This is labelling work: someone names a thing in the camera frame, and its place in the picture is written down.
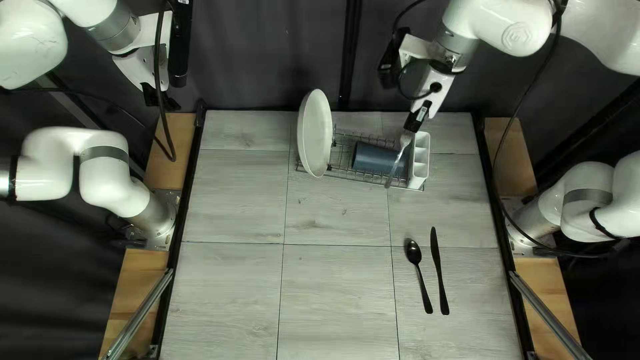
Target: gray wood-grain tabletop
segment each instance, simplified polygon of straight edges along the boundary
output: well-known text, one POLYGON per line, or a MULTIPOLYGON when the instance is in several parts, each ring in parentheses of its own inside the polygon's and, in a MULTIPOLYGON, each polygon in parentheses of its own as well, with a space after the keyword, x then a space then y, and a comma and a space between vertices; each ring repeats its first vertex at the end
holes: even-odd
MULTIPOLYGON (((519 359, 471 116, 440 113, 424 192, 295 171, 296 112, 209 111, 163 359, 519 359), (429 252, 435 226, 451 314, 429 252), (422 247, 434 313, 401 245, 422 247)), ((393 138, 406 113, 336 112, 393 138)))

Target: knife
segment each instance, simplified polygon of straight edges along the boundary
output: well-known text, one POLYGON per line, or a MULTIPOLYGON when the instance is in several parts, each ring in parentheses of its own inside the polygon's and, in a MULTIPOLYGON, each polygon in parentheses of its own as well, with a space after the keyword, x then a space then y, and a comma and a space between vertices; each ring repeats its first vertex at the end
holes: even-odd
POLYGON ((431 227, 431 257, 433 263, 436 266, 436 273, 438 274, 438 291, 440 293, 440 312, 443 315, 449 314, 449 303, 447 301, 447 294, 444 292, 444 283, 442 282, 442 267, 440 266, 440 250, 438 249, 438 235, 436 234, 436 228, 431 227))

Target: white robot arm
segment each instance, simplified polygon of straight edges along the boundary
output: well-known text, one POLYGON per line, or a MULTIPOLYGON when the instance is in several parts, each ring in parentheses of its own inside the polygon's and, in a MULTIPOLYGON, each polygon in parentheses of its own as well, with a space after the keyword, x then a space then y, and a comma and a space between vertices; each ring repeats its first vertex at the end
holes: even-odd
MULTIPOLYGON (((451 0, 433 42, 405 35, 399 67, 412 61, 426 64, 418 86, 422 93, 428 94, 434 83, 441 85, 440 91, 412 101, 405 129, 417 130, 427 116, 436 115, 478 41, 528 56, 545 43, 554 12, 549 0, 451 0)), ((569 0, 562 20, 562 36, 587 47, 606 67, 640 76, 640 1, 569 0)), ((640 151, 620 160, 615 169, 596 162, 576 165, 513 220, 536 240, 557 230, 583 242, 640 236, 640 151)), ((506 223, 514 240, 535 245, 506 223)))
MULTIPOLYGON (((160 14, 135 16, 122 0, 0 1, 0 86, 15 89, 53 69, 67 53, 62 17, 87 31, 113 54, 118 68, 138 89, 155 87, 153 45, 160 14)), ((161 44, 169 53, 172 12, 163 13, 161 44)), ((161 90, 169 85, 167 61, 160 61, 161 90)))
MULTIPOLYGON (((442 86, 411 103, 413 121, 422 122, 424 117, 417 118, 420 114, 430 119, 436 115, 478 41, 513 56, 531 55, 544 45, 555 12, 550 0, 451 0, 434 41, 405 35, 398 49, 401 68, 415 60, 434 60, 424 61, 428 65, 418 93, 425 94, 433 83, 442 86)), ((587 47, 606 67, 640 76, 639 1, 569 0, 561 34, 587 47)))
MULTIPOLYGON (((615 168, 595 161, 575 165, 513 220, 536 240, 557 230, 582 242, 640 236, 640 151, 615 168)), ((534 245, 506 223, 512 239, 534 245)))
POLYGON ((165 243, 175 208, 129 175, 129 147, 119 133, 78 127, 43 127, 27 135, 22 154, 0 159, 0 197, 18 201, 60 199, 71 190, 74 156, 80 157, 80 195, 124 218, 151 242, 165 243))

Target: screw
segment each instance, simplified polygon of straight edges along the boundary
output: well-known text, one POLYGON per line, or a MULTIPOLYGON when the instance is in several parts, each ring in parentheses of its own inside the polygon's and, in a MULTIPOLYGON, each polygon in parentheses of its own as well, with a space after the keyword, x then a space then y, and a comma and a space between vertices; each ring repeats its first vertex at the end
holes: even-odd
POLYGON ((457 60, 458 59, 456 58, 455 55, 447 55, 447 56, 444 57, 444 61, 446 63, 448 63, 449 65, 455 64, 457 60))

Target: black spoon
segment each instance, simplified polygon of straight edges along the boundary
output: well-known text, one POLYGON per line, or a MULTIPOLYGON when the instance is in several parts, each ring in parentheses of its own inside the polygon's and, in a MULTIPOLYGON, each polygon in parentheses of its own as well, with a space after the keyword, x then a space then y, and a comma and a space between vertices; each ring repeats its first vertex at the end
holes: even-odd
POLYGON ((409 259, 411 264, 415 265, 415 268, 418 270, 418 277, 420 278, 420 291, 422 292, 422 304, 424 305, 424 310, 427 314, 433 314, 433 307, 431 307, 431 301, 429 301, 429 295, 427 294, 427 288, 424 287, 424 280, 422 280, 422 272, 420 272, 420 260, 422 260, 422 252, 420 251, 420 247, 415 241, 411 239, 405 239, 406 245, 404 246, 404 252, 406 253, 406 258, 409 259))

